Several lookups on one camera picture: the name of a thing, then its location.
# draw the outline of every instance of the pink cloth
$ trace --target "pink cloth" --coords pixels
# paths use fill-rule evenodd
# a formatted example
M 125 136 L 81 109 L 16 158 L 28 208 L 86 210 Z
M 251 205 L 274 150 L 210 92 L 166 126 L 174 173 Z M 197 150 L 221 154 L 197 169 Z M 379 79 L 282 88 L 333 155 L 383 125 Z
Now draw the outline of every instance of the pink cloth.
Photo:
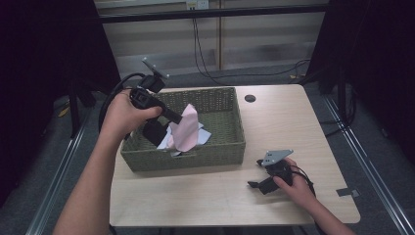
M 168 148 L 175 148 L 180 152 L 187 152 L 196 146 L 199 136 L 198 112 L 191 104 L 187 105 L 179 124 L 171 122 L 171 136 L 168 139 Z

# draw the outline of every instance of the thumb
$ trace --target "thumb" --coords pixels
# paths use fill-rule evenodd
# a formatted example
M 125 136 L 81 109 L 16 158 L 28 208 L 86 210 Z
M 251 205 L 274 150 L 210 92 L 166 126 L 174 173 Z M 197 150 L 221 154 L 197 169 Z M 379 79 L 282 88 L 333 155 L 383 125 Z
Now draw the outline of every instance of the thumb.
M 161 115 L 162 108 L 159 106 L 152 107 L 146 110 L 137 110 L 137 116 L 139 116 L 142 119 L 150 119 L 155 118 L 159 115 Z

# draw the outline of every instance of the black pole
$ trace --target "black pole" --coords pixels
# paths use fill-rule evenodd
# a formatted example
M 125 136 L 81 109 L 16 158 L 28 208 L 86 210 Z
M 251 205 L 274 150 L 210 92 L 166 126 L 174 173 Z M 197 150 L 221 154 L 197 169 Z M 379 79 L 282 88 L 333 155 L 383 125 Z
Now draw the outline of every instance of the black pole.
M 278 14 L 298 14 L 298 13 L 317 13 L 326 12 L 333 8 L 344 7 L 344 4 L 313 4 L 313 5 L 292 5 L 281 7 L 259 7 L 259 8 L 234 8 L 234 9 L 209 9 L 198 11 L 175 11 L 162 13 L 146 14 L 122 14 L 122 15 L 102 15 L 99 19 L 80 19 L 81 21 L 101 24 L 128 23 L 128 22 L 147 22 L 198 18 L 218 18 L 218 17 L 241 17 L 255 15 L 278 15 Z
M 339 67 L 339 79 L 338 79 L 338 106 L 339 115 L 345 126 L 349 126 L 346 112 L 346 72 L 345 69 Z
M 79 109 L 77 106 L 77 96 L 76 96 L 76 82 L 75 79 L 70 80 L 69 84 L 69 105 L 70 105 L 70 116 L 72 121 L 72 134 L 70 138 L 74 138 L 80 127 L 79 120 Z

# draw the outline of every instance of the person's left hand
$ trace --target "person's left hand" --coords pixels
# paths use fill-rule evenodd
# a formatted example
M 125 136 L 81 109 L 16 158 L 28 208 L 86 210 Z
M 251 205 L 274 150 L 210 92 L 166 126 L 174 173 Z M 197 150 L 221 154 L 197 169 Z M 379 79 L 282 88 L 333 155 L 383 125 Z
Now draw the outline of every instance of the person's left hand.
M 124 89 L 111 101 L 101 134 L 108 134 L 122 140 L 126 134 L 143 124 L 146 119 L 155 118 L 161 114 L 161 107 L 152 107 L 147 110 L 136 109 L 129 99 L 130 89 Z

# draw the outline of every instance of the light wood tabletop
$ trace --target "light wood tabletop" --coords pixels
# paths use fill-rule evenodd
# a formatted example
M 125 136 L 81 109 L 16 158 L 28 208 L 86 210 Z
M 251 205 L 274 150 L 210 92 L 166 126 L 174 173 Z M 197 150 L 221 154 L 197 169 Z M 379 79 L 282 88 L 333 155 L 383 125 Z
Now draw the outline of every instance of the light wood tabletop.
M 308 98 L 299 85 L 235 87 L 247 142 L 237 165 L 132 172 L 119 151 L 111 198 L 113 226 L 260 226 L 313 223 L 281 190 L 262 195 L 248 181 L 268 177 L 256 164 L 266 151 L 289 155 L 314 183 L 317 198 L 344 223 L 360 214 Z M 163 92 L 183 89 L 165 89 Z M 256 100 L 249 103 L 246 95 Z

